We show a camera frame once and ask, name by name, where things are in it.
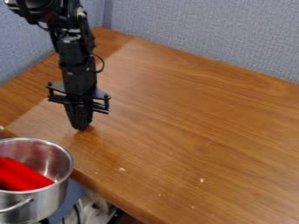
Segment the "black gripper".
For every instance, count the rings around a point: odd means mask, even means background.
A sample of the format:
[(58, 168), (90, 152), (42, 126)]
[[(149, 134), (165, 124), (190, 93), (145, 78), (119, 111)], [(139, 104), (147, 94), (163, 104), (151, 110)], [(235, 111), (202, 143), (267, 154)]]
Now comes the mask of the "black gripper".
[(111, 96), (98, 88), (95, 65), (61, 65), (61, 70), (63, 83), (50, 82), (46, 86), (49, 100), (65, 106), (73, 128), (85, 130), (94, 112), (110, 113)]

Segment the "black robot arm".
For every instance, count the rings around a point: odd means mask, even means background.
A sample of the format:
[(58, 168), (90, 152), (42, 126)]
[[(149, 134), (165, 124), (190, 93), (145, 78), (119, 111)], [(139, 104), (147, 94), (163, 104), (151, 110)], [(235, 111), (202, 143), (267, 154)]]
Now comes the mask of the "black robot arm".
[(95, 37), (81, 0), (5, 0), (9, 9), (50, 33), (59, 54), (62, 83), (49, 83), (49, 100), (65, 106), (74, 129), (85, 130), (97, 112), (110, 112), (111, 95), (98, 88)]

